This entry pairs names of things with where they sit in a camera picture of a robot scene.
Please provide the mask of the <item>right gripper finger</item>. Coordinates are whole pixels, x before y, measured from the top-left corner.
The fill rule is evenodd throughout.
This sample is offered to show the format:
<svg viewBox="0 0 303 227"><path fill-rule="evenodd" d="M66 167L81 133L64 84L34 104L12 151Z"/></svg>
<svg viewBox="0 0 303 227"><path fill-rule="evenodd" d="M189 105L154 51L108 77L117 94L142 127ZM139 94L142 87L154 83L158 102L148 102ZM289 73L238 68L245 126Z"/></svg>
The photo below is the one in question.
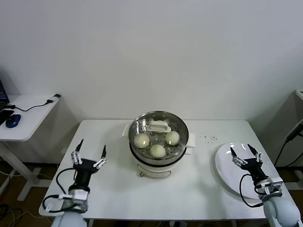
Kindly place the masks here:
<svg viewBox="0 0 303 227"><path fill-rule="evenodd" d="M237 154L235 153L232 146L230 146L230 151L231 151L231 155L232 155L232 161L235 165L237 165L238 167L242 167L242 166L246 165L246 161L242 160L241 158L239 158L237 156Z"/></svg>
<svg viewBox="0 0 303 227"><path fill-rule="evenodd" d="M262 163L262 160L261 160L262 154L257 152L257 150L254 147L252 147L250 144L248 144L248 147L249 147L251 153L254 155L254 158L247 159L247 162L250 164Z"/></svg>

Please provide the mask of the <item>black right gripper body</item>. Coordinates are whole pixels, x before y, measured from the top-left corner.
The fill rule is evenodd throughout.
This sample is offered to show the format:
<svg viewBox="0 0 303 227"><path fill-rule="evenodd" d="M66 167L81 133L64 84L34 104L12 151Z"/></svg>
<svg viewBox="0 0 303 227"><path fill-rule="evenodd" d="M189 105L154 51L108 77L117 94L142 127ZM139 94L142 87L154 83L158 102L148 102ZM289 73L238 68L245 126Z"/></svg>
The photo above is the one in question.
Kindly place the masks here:
<svg viewBox="0 0 303 227"><path fill-rule="evenodd" d="M241 165L241 168L242 170L246 170L250 173L253 183L259 183L268 178L261 169L262 165L262 161L257 161L256 158L248 158L244 160L244 164Z"/></svg>

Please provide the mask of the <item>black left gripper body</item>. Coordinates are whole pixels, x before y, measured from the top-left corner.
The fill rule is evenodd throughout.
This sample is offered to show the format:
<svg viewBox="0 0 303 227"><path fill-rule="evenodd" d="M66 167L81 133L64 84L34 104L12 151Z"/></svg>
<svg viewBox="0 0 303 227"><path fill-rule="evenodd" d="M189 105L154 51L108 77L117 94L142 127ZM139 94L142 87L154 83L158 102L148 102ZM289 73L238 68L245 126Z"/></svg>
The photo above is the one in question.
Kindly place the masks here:
<svg viewBox="0 0 303 227"><path fill-rule="evenodd" d="M73 164L73 169L77 172L74 184L86 187L89 185L91 175L98 171L96 161L89 159L82 159L81 164Z"/></svg>

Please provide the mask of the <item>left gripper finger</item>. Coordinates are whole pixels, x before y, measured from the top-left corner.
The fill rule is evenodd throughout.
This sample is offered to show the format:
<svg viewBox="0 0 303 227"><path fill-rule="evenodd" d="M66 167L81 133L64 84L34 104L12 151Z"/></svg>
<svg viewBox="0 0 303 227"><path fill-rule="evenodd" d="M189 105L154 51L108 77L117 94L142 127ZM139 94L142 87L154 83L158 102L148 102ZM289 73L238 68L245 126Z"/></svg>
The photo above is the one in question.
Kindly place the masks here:
<svg viewBox="0 0 303 227"><path fill-rule="evenodd" d="M71 159L75 165L81 165L83 163L81 157L80 157L80 148L83 144L84 139L80 141L80 143L77 145L76 149L71 153Z"/></svg>
<svg viewBox="0 0 303 227"><path fill-rule="evenodd" d="M107 151L106 151L106 145L103 147L103 151L102 151L102 154L101 154L101 158L99 161L97 161L93 167L96 168L96 169L100 169L101 166L103 166L106 162L107 162Z"/></svg>

